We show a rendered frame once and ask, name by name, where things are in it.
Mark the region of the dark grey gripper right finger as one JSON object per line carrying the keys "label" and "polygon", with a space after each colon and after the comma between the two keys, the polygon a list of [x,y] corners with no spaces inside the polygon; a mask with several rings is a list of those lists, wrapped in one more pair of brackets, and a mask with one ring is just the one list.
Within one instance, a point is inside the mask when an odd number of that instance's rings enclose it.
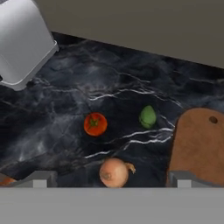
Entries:
{"label": "dark grey gripper right finger", "polygon": [[170,171],[169,172],[169,187],[175,188],[221,188],[212,182],[208,182],[197,178],[189,171]]}

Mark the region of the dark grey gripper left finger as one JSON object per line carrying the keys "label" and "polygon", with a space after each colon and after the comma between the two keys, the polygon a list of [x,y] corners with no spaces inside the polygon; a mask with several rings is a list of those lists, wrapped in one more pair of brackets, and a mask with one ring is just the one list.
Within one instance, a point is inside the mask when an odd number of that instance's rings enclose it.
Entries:
{"label": "dark grey gripper left finger", "polygon": [[50,188],[56,187],[58,174],[56,171],[34,171],[28,177],[19,180],[11,187],[24,187],[24,188]]}

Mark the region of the brown wooden cutting board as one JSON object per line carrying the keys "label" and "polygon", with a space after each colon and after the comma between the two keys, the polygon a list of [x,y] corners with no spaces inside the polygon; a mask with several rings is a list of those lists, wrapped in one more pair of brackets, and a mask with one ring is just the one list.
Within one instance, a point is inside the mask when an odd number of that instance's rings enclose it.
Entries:
{"label": "brown wooden cutting board", "polygon": [[168,171],[224,187],[224,113],[191,108],[179,117]]}

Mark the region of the yellow onion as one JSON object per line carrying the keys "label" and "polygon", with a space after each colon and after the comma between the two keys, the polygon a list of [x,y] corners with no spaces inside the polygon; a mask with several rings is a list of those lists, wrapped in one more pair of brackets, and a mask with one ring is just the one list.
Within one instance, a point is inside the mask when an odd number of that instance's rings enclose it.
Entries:
{"label": "yellow onion", "polygon": [[110,188],[123,187],[129,179],[129,171],[136,172],[132,163],[127,163],[119,158],[109,158],[105,160],[100,168],[99,176],[101,182]]}

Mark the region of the green avocado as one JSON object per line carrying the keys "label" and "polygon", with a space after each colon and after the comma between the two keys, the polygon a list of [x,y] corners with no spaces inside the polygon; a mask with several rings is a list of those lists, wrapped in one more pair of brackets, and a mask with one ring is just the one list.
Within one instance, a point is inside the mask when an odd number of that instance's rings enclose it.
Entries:
{"label": "green avocado", "polygon": [[150,129],[157,120],[157,115],[154,108],[151,105],[145,106],[140,115],[139,115],[139,122],[146,128]]}

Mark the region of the red tomato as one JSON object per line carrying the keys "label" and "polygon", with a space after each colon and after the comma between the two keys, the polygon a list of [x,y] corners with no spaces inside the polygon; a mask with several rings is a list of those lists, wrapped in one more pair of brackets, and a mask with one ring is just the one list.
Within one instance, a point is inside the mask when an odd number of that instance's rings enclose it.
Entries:
{"label": "red tomato", "polygon": [[98,112],[90,113],[84,119],[84,130],[91,137],[102,135],[108,127],[106,117]]}

